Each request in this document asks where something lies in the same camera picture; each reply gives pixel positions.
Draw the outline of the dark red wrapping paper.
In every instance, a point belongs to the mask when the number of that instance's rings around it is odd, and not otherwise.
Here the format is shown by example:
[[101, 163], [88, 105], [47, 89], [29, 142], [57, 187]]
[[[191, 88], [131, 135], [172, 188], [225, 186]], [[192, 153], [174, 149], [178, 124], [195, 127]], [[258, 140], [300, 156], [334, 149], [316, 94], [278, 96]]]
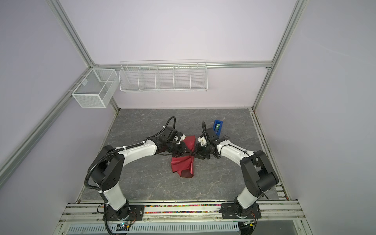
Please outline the dark red wrapping paper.
[[[187, 148], [194, 152], [195, 149], [195, 136], [186, 137], [183, 142], [186, 144]], [[171, 170], [173, 173], [177, 172], [182, 178], [193, 178], [194, 177], [194, 157], [185, 156], [179, 158], [171, 159]]]

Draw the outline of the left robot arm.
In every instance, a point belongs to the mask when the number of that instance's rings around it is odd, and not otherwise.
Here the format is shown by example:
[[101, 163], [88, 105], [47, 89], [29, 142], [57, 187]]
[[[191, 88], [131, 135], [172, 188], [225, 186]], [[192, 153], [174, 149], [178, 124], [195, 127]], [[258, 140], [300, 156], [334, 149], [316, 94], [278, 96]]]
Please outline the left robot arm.
[[113, 148], [105, 146], [97, 155], [87, 171], [84, 186], [97, 191], [116, 213], [126, 217], [129, 202], [119, 186], [122, 169], [125, 165], [138, 159], [168, 152], [173, 158], [192, 154], [184, 140], [186, 136], [176, 130], [176, 117], [171, 116], [162, 130], [145, 140], [130, 146]]

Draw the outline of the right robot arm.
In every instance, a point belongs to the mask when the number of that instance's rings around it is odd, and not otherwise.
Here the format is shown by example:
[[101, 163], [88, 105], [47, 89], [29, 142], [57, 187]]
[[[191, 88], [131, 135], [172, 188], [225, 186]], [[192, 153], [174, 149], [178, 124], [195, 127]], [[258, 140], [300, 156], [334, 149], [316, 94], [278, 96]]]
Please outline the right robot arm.
[[232, 212], [246, 217], [265, 192], [279, 183], [274, 167], [262, 150], [246, 150], [226, 138], [220, 138], [212, 128], [206, 127], [205, 122], [202, 122], [202, 130], [194, 156], [198, 159], [225, 157], [240, 166], [245, 188], [235, 198]]

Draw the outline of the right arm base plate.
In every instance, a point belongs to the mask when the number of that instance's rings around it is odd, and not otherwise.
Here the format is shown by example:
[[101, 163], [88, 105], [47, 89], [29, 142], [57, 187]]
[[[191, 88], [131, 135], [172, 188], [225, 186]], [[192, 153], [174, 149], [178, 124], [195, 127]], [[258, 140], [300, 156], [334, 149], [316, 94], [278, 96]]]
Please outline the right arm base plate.
[[237, 203], [222, 203], [219, 212], [223, 219], [260, 219], [261, 212], [259, 204], [254, 203], [250, 207], [244, 209]]

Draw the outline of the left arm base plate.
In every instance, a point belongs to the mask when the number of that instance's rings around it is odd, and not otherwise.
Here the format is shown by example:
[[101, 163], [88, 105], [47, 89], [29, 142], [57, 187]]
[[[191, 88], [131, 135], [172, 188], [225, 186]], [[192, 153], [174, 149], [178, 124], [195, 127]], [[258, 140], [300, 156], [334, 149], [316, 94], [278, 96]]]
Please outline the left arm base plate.
[[125, 205], [118, 211], [107, 206], [104, 215], [107, 221], [139, 221], [143, 219], [144, 210], [145, 205], [142, 204]]

